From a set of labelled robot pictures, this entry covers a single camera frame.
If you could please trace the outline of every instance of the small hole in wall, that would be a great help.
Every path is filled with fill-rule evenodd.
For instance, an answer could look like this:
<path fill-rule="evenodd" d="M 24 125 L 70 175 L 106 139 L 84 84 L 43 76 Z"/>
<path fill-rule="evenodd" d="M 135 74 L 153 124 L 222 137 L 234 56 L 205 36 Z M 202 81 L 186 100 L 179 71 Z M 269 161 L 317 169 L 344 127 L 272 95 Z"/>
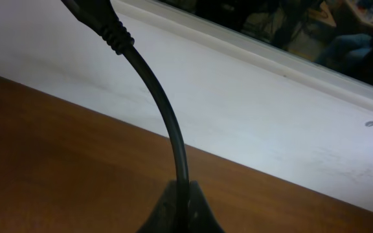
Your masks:
<path fill-rule="evenodd" d="M 367 123 L 365 123 L 365 126 L 366 127 L 372 127 L 373 126 L 373 120 L 368 121 Z"/>

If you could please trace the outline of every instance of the jeans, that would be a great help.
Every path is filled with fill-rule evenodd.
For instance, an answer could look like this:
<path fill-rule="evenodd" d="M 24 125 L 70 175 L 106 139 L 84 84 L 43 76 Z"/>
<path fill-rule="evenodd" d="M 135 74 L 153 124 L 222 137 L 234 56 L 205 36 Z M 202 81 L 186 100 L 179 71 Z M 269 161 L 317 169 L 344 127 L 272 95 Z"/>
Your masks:
<path fill-rule="evenodd" d="M 372 37 L 366 34 L 338 36 L 316 58 L 315 63 L 327 66 L 328 60 L 339 61 L 336 71 L 346 73 L 372 50 Z"/>

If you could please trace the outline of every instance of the brown desk surface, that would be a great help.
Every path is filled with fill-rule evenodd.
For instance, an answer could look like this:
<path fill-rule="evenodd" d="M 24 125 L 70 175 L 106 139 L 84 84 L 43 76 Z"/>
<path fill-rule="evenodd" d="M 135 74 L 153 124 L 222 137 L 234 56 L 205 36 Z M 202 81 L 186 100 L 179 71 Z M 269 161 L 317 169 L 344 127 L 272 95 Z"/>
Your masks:
<path fill-rule="evenodd" d="M 373 213 L 187 147 L 226 232 L 373 232 Z M 169 141 L 0 78 L 0 232 L 135 232 L 174 178 Z"/>

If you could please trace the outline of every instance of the window glass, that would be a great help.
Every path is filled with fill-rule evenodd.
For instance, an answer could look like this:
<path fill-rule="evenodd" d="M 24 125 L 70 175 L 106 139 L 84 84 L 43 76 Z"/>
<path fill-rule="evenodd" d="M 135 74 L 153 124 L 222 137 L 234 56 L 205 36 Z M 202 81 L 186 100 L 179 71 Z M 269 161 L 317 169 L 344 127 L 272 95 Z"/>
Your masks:
<path fill-rule="evenodd" d="M 158 0 L 373 85 L 373 0 Z"/>

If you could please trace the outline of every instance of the white wall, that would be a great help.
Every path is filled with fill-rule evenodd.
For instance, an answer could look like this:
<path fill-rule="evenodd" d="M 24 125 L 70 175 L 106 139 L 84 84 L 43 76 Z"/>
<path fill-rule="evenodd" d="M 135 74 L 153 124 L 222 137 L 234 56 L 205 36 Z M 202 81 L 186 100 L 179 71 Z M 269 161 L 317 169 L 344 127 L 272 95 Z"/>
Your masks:
<path fill-rule="evenodd" d="M 187 144 L 373 211 L 370 104 L 285 78 L 273 61 L 261 68 L 151 22 L 121 20 L 166 90 Z M 0 75 L 166 135 L 129 63 L 61 1 L 0 0 Z"/>

